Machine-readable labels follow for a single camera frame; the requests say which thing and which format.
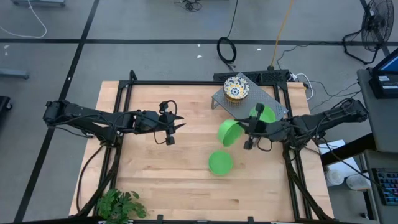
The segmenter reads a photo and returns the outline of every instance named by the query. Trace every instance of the electric fan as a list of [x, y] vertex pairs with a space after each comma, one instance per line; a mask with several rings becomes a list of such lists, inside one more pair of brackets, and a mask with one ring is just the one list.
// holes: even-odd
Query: electric fan
[[[384, 47], [390, 37], [392, 25], [394, 24], [394, 5], [391, 0], [372, 0], [366, 7], [362, 19], [361, 29], [343, 37], [344, 53], [365, 65], [373, 63], [377, 52]], [[354, 36], [350, 42], [361, 33], [362, 44], [370, 52], [374, 52], [371, 62], [365, 62], [359, 57], [347, 51], [347, 45], [352, 45], [346, 41], [348, 37]]]

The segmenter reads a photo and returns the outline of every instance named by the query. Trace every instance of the patterned bowl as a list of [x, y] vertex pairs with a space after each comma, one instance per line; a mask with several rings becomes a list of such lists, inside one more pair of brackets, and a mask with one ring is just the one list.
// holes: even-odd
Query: patterned bowl
[[241, 101], [249, 94], [249, 83], [241, 77], [231, 77], [224, 83], [224, 94], [234, 103]]

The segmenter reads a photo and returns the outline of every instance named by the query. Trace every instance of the green cup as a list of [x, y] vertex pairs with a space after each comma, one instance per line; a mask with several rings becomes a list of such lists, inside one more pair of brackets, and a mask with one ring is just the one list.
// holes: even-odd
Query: green cup
[[224, 147], [228, 147], [234, 144], [242, 133], [243, 128], [238, 125], [238, 122], [228, 119], [218, 128], [217, 139]]
[[214, 175], [226, 175], [233, 166], [233, 160], [229, 153], [217, 150], [209, 157], [209, 169]]
[[[250, 116], [257, 116], [256, 108], [250, 110]], [[264, 111], [260, 115], [260, 121], [265, 123], [273, 123], [276, 121], [275, 113], [269, 106], [264, 105]]]

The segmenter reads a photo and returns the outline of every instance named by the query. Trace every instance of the computer screen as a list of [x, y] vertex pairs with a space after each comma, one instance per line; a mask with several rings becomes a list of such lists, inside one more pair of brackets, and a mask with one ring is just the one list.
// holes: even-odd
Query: computer screen
[[389, 62], [383, 65], [380, 70], [398, 72], [398, 56], [392, 58]]

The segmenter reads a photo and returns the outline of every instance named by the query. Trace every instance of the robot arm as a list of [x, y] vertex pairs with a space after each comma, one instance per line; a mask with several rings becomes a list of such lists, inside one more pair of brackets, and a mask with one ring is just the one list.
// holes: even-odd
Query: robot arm
[[271, 142], [286, 143], [290, 147], [303, 148], [317, 136], [321, 138], [325, 131], [341, 123], [366, 121], [368, 111], [359, 100], [345, 99], [339, 106], [315, 115], [295, 116], [274, 123], [265, 123], [259, 120], [264, 105], [256, 105], [257, 116], [246, 119], [237, 119], [239, 125], [249, 135], [245, 142], [245, 149], [252, 149], [253, 138], [268, 138]]
[[126, 113], [107, 113], [85, 108], [66, 100], [48, 101], [43, 120], [49, 127], [67, 124], [80, 129], [84, 134], [95, 135], [102, 145], [117, 146], [122, 134], [145, 134], [158, 131], [166, 132], [166, 144], [174, 144], [172, 135], [184, 124], [174, 125], [174, 121], [183, 119], [172, 112], [166, 112], [168, 101], [161, 102], [159, 113], [156, 111], [129, 111]]

